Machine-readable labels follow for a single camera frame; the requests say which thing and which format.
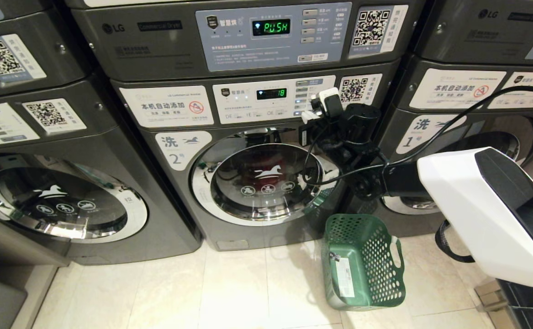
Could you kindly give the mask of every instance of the tile floor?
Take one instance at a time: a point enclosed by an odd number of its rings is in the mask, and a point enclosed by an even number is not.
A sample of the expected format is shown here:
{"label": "tile floor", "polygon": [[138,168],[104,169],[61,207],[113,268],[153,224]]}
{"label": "tile floor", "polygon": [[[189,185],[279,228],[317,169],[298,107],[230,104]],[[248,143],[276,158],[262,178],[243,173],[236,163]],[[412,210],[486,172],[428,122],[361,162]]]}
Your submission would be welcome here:
{"label": "tile floor", "polygon": [[397,308],[330,308],[320,241],[233,252],[204,244],[164,260],[63,267],[33,328],[494,329],[475,310],[473,287],[486,279],[475,265],[454,264],[432,235],[403,238],[402,249],[407,296]]}

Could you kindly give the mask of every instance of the washing machine door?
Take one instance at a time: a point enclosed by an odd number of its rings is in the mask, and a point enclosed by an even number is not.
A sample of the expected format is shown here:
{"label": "washing machine door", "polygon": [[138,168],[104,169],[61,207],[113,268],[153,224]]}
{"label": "washing machine door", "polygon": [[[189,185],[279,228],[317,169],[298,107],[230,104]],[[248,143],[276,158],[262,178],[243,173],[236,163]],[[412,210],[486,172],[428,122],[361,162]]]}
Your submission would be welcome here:
{"label": "washing machine door", "polygon": [[0,155],[0,218],[79,244],[118,241],[147,222],[136,191],[101,171],[29,154]]}
{"label": "washing machine door", "polygon": [[[521,115],[508,115],[473,121],[444,133],[423,153],[427,156],[492,147],[521,165],[533,149],[533,122]],[[405,215],[423,215],[440,212],[429,197],[385,196],[383,203],[392,211]]]}
{"label": "washing machine door", "polygon": [[339,169],[308,154],[297,137],[295,129],[269,127],[221,140],[193,168],[194,195],[210,214],[239,225],[277,225],[304,216],[335,188],[306,180],[337,177]]}

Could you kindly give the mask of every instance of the screw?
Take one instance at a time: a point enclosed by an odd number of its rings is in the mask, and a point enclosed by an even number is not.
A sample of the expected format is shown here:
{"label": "screw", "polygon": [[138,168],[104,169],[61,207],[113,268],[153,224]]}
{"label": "screw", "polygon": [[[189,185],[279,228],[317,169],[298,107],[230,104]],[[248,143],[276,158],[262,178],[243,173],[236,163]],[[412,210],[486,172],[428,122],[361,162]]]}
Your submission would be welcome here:
{"label": "screw", "polygon": [[443,22],[443,23],[437,25],[437,31],[443,31],[444,28],[446,28],[446,27],[447,27],[447,23]]}

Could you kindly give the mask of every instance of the lg logo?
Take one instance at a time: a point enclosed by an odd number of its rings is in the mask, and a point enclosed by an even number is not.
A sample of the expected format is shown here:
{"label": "lg logo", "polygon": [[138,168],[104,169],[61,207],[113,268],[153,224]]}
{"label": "lg logo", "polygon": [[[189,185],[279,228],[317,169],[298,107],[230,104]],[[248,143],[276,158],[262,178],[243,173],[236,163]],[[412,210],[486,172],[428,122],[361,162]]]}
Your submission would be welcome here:
{"label": "lg logo", "polygon": [[487,9],[481,9],[481,11],[479,12],[479,14],[477,14],[477,17],[478,18],[496,18],[498,17],[498,12],[492,12],[492,11],[489,11]]}
{"label": "lg logo", "polygon": [[110,25],[107,23],[102,24],[102,30],[106,32],[106,34],[111,35],[114,32],[124,32],[126,31],[124,29],[124,25],[118,24],[118,25]]}

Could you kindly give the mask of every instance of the stacked washer dryer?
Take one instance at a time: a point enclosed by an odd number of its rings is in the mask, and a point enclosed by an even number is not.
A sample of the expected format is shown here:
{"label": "stacked washer dryer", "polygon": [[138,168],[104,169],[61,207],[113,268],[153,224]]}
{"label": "stacked washer dryer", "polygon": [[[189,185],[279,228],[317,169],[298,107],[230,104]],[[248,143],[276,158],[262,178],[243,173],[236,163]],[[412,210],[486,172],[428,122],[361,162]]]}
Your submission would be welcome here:
{"label": "stacked washer dryer", "polygon": [[344,187],[302,179],[338,169],[299,146],[301,111],[333,86],[379,106],[422,3],[141,2],[67,1],[210,245],[320,237]]}
{"label": "stacked washer dryer", "polygon": [[9,2],[0,15],[0,221],[82,264],[199,248],[199,230],[126,129],[114,91],[45,3]]}
{"label": "stacked washer dryer", "polygon": [[[445,123],[494,91],[533,86],[533,0],[430,1],[411,49],[375,137],[392,161],[415,152]],[[511,92],[485,104],[419,157],[485,146],[521,165],[533,160],[532,92]],[[350,211],[376,214],[400,236],[434,233],[444,220],[429,198],[355,200]]]}

